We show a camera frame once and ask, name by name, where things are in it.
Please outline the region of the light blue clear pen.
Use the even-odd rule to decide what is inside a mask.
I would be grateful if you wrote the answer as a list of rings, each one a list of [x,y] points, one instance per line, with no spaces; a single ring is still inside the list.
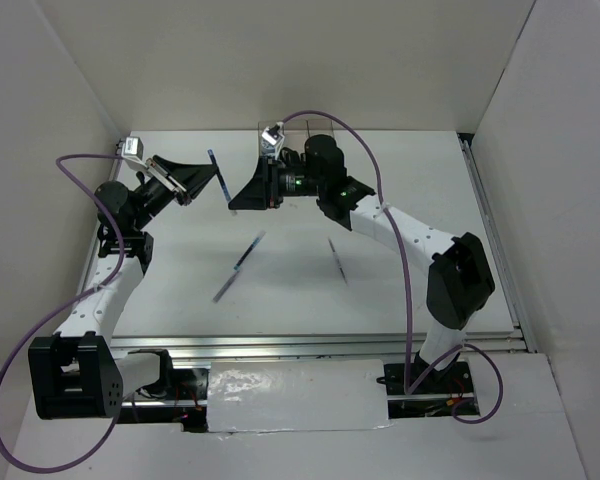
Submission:
[[[232,198],[231,198],[231,195],[229,193],[229,189],[228,189],[227,183],[226,183],[226,181],[224,179],[224,176],[223,176],[223,174],[221,172],[221,169],[220,169],[219,163],[217,161],[217,158],[216,158],[216,156],[214,154],[214,151],[212,149],[208,149],[207,150],[207,154],[208,154],[208,157],[209,157],[212,165],[214,165],[216,167],[216,170],[217,170],[216,176],[218,178],[219,185],[221,187],[223,196],[224,196],[224,198],[226,200],[226,203],[227,203],[227,206],[228,206],[228,204],[230,203],[230,201],[231,201]]]

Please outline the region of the dark blue gel pen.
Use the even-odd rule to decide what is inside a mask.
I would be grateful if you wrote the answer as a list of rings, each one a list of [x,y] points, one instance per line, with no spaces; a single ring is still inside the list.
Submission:
[[[260,232],[258,232],[258,234],[254,238],[254,240],[250,243],[250,245],[247,247],[245,252],[240,256],[238,261],[235,263],[235,265],[233,267],[234,271],[237,272],[241,269],[245,260],[253,252],[253,250],[257,247],[257,245],[260,243],[260,241],[264,238],[265,235],[266,235],[266,231],[264,231],[264,230],[261,230]]]

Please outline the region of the thin black white pen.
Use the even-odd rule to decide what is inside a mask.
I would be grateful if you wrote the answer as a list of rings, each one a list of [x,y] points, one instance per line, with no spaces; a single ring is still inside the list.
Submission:
[[[344,271],[344,268],[343,268],[341,259],[340,259],[339,255],[338,255],[338,252],[336,251],[335,244],[334,244],[334,242],[332,241],[332,239],[330,237],[327,237],[327,238],[328,238],[329,247],[331,249],[331,252],[332,252],[332,255],[333,255],[336,267],[337,267],[337,269],[338,269],[338,271],[339,271],[339,273],[340,273],[340,275],[341,275],[341,277],[342,277],[345,285],[348,285],[348,280],[347,280],[347,277],[346,277],[346,273]]]

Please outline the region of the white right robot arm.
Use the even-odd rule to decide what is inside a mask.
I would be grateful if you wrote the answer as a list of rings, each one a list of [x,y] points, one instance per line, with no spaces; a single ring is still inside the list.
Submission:
[[[440,391],[451,379],[468,323],[495,291],[481,240],[437,230],[381,201],[378,190],[348,174],[344,154],[329,135],[309,137],[301,153],[265,136],[253,177],[229,207],[275,209],[287,197],[315,198],[327,218],[404,254],[426,275],[433,323],[416,355],[416,379],[424,390]]]

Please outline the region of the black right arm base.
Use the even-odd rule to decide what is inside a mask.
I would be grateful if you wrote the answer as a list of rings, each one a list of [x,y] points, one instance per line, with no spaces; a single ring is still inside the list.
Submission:
[[[384,374],[376,382],[386,389],[390,419],[450,417],[452,408],[457,404],[460,404],[460,415],[479,414],[474,400],[474,384],[466,361],[456,362],[443,375],[433,371],[409,395],[404,393],[404,366],[385,363],[383,368]]]

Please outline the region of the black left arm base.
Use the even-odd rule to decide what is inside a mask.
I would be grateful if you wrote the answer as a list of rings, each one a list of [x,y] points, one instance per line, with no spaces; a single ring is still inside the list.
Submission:
[[[174,369],[165,386],[138,389],[123,402],[118,424],[174,425],[189,433],[208,431],[210,370]]]

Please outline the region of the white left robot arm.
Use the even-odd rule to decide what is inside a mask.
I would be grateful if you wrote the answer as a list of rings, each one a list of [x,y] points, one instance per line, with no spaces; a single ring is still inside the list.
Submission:
[[[190,204],[217,172],[212,164],[185,165],[154,155],[136,189],[107,181],[93,191],[100,245],[91,286],[72,302],[59,328],[35,338],[28,349],[40,418],[111,418],[138,390],[156,399],[176,390],[178,376],[166,350],[139,349],[116,359],[110,342],[152,260],[154,239],[146,225],[172,202]]]

